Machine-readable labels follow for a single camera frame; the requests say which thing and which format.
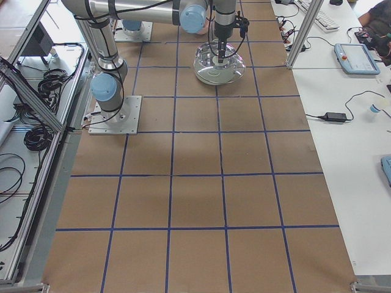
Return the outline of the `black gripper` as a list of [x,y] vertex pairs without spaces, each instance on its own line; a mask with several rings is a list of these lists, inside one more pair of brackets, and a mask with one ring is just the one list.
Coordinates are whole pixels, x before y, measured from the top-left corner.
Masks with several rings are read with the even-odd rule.
[[227,40],[232,36],[234,29],[239,29],[239,35],[244,38],[248,33],[249,20],[241,12],[223,13],[216,11],[214,19],[214,36],[218,39],[218,62],[225,59]]

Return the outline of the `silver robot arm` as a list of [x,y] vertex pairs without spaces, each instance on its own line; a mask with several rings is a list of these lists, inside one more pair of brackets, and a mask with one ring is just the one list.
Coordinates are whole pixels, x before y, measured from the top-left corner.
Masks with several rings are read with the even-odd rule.
[[110,20],[149,21],[182,27],[196,34],[207,26],[213,30],[214,41],[207,41],[208,64],[201,64],[201,51],[194,60],[195,75],[208,85],[223,85],[237,78],[233,61],[234,51],[228,53],[227,40],[234,29],[244,38],[249,21],[236,10],[235,1],[64,1],[64,6],[78,21],[87,25],[93,37],[92,45],[98,51],[98,63],[105,73],[119,69],[124,60],[119,57]]
[[132,20],[122,20],[122,27],[124,33],[128,35],[140,34],[144,29],[144,25],[141,21]]

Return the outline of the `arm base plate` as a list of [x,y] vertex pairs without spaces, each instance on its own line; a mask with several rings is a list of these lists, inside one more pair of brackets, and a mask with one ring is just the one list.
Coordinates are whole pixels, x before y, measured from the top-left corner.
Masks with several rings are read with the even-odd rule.
[[118,20],[114,28],[114,39],[117,42],[150,42],[152,27],[153,23],[148,21]]
[[95,112],[90,122],[90,135],[136,135],[141,112],[142,96],[126,96],[122,108],[116,112],[102,111],[98,102],[95,103]]

